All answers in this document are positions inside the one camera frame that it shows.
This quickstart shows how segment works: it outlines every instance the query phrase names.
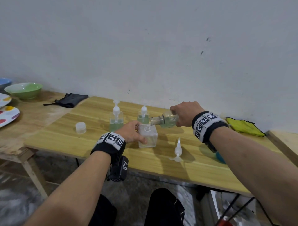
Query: person's left arm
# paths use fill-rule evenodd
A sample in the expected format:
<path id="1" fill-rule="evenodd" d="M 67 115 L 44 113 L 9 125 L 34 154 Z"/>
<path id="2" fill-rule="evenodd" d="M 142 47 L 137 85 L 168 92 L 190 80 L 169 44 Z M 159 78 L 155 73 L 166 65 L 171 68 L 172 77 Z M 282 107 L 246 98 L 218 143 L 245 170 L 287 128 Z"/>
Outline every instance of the person's left arm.
<path id="1" fill-rule="evenodd" d="M 136 132 L 138 121 L 125 124 L 115 131 L 126 143 L 140 141 L 144 137 Z M 103 151 L 95 151 L 84 161 L 33 213 L 24 226 L 31 225 L 88 225 L 98 202 L 111 157 Z"/>

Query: polka dot plate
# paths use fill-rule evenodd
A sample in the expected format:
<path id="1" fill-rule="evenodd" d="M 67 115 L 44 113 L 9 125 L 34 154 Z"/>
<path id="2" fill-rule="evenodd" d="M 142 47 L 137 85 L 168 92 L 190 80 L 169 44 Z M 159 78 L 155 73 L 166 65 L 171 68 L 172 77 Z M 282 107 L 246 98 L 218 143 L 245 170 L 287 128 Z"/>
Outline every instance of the polka dot plate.
<path id="1" fill-rule="evenodd" d="M 20 115 L 20 110 L 11 107 L 11 106 L 4 106 L 0 108 L 0 127 L 11 123 Z"/>
<path id="2" fill-rule="evenodd" d="M 10 101 L 11 101 L 10 95 L 0 93 L 0 108 L 9 104 Z"/>

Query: person's right arm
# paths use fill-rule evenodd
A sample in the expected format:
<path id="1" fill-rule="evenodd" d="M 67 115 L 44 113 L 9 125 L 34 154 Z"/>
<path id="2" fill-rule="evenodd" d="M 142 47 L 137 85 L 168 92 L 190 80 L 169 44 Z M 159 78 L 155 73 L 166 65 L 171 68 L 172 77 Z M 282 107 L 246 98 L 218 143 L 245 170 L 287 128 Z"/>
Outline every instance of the person's right arm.
<path id="1" fill-rule="evenodd" d="M 191 126 L 205 111 L 198 102 L 171 107 L 179 115 L 177 126 Z M 210 142 L 239 181 L 284 226 L 298 225 L 298 168 L 286 158 L 229 129 L 215 129 Z"/>

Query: black pants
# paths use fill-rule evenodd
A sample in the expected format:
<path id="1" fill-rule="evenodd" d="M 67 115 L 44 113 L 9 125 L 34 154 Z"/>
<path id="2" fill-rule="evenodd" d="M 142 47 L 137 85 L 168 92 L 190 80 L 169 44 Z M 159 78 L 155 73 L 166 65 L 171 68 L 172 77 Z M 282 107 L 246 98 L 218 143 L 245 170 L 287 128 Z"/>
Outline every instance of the black pants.
<path id="1" fill-rule="evenodd" d="M 113 226 L 117 215 L 116 207 L 100 195 L 89 226 Z M 145 226 L 183 226 L 184 208 L 168 189 L 156 189 L 150 197 Z"/>

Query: black metal rod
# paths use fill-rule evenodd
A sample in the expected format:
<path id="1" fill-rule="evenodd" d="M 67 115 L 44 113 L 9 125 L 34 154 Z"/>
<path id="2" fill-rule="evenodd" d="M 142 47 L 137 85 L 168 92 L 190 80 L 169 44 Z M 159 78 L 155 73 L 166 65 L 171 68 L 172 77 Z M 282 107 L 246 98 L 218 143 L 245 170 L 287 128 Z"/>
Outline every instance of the black metal rod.
<path id="1" fill-rule="evenodd" d="M 75 158 L 76 162 L 77 162 L 77 166 L 79 167 L 80 164 L 79 164 L 79 160 L 77 158 Z"/>
<path id="2" fill-rule="evenodd" d="M 264 214 L 266 215 L 267 219 L 269 220 L 270 224 L 271 224 L 272 226 L 274 226 L 274 223 L 272 222 L 272 220 L 270 219 L 270 217 L 269 217 L 268 214 L 266 213 L 266 211 L 265 211 L 264 207 L 262 206 L 262 204 L 260 203 L 260 201 L 259 201 L 259 200 L 257 200 L 257 201 L 258 201 L 258 203 L 260 204 L 260 207 L 261 207 L 261 209 L 263 210 Z"/>
<path id="3" fill-rule="evenodd" d="M 251 203 L 252 200 L 254 200 L 255 197 L 250 198 L 250 200 L 247 201 L 247 203 L 245 203 L 239 210 L 236 211 L 236 213 L 234 213 L 229 219 L 228 221 L 230 221 L 232 218 L 234 218 L 241 210 L 243 210 L 248 204 Z"/>
<path id="4" fill-rule="evenodd" d="M 237 194 L 235 196 L 235 198 L 230 203 L 230 205 L 228 206 L 228 208 L 223 212 L 223 214 L 221 215 L 221 217 L 219 218 L 219 220 L 216 222 L 215 226 L 217 226 L 219 224 L 219 222 L 224 218 L 224 216 L 226 215 L 226 213 L 229 211 L 229 209 L 232 207 L 232 205 L 234 205 L 234 203 L 237 201 L 237 199 L 239 198 L 239 196 L 240 196 L 240 194 Z"/>

